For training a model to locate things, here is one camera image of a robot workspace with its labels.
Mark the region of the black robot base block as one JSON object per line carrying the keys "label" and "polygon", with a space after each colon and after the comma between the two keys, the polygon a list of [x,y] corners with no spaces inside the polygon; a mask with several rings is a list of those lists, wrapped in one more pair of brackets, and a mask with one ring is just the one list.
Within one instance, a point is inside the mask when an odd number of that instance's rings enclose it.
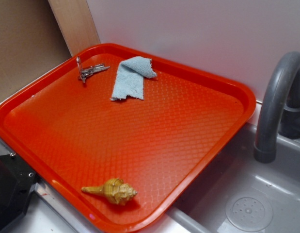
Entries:
{"label": "black robot base block", "polygon": [[38,176],[18,154],[0,155],[0,233],[27,213]]}

